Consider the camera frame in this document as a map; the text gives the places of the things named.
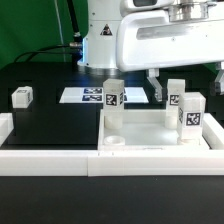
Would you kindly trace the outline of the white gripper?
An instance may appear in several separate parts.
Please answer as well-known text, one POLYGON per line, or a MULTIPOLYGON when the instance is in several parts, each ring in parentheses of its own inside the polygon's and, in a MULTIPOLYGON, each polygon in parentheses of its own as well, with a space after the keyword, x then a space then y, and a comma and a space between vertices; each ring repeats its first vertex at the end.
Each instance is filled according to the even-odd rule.
POLYGON ((224 8, 210 8, 209 18, 170 22, 165 10, 129 14, 117 32, 116 62, 121 71, 147 70, 162 101, 159 70, 224 61, 224 8))

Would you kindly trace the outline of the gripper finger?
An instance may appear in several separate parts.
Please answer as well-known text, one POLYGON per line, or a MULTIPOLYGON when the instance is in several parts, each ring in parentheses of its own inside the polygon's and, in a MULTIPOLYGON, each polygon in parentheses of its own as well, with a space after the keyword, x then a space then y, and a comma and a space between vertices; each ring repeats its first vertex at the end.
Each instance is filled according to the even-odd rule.
POLYGON ((224 62, 217 63, 216 69, 218 70, 218 74, 214 81, 215 92, 224 95, 224 62))

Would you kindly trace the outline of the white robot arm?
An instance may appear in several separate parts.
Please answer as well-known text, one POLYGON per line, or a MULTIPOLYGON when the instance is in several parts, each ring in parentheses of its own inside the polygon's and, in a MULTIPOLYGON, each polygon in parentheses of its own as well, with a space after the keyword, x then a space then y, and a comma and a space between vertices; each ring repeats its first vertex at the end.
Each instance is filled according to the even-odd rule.
POLYGON ((216 63, 224 78, 224 1, 87 0, 80 69, 92 74, 145 70, 164 99, 161 68, 216 63))

